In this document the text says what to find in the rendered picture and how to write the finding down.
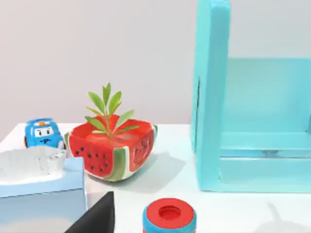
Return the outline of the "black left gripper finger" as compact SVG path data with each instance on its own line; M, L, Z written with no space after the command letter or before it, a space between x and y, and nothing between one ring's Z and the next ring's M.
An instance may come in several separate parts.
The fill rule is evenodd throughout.
M114 192L109 191L64 233L114 233Z

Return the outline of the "watermelon plant pot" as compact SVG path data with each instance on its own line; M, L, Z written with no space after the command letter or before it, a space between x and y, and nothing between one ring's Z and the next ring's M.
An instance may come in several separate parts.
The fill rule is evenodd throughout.
M89 122L64 135L70 155L83 158L86 173L108 182L125 180L145 164L158 131L156 125L137 119L116 128L118 119L118 115L110 118L112 137L96 132Z

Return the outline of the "light blue tissue box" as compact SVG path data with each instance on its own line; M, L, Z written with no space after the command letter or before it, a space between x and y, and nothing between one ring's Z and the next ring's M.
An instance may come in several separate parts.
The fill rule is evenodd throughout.
M66 159L58 179L0 184L0 233L64 233L86 211L82 158Z

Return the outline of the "white tissue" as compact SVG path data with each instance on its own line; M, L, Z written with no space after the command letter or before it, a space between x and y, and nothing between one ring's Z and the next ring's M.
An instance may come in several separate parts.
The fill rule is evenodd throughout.
M45 146L0 152L0 185L60 179L65 159L65 150Z

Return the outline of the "blue toy car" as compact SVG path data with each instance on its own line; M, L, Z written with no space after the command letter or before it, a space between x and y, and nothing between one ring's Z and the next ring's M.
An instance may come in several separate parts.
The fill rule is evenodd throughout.
M26 148L48 146L66 149L66 143L52 118L29 120L25 127L24 145Z

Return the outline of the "green leafy plant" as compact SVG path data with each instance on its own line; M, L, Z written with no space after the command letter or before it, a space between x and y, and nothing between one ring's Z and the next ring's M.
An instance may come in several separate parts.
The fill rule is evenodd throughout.
M117 119L114 128L110 127L110 120L112 116L115 114L116 110L122 104L121 101L122 92L118 91L115 94L113 94L113 96L110 96L110 94L111 94L111 83L108 83L106 86L102 86L101 97L94 92L91 91L88 92L89 98L92 100L93 104L98 109L95 110L90 107L87 107L87 109L99 117L99 118L90 116L85 117L87 122L95 127L95 130L93 130L92 132L97 134L105 134L109 138L112 138L117 134L139 128L138 125L130 125L124 128L122 127L133 116L133 114L135 113L134 110L129 110L124 114L120 115L119 118Z

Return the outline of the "light blue rack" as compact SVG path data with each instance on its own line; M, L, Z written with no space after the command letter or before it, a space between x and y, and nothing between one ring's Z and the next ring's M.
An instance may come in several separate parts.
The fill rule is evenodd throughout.
M311 193L311 59L229 58L228 0L197 0L190 124L198 186Z

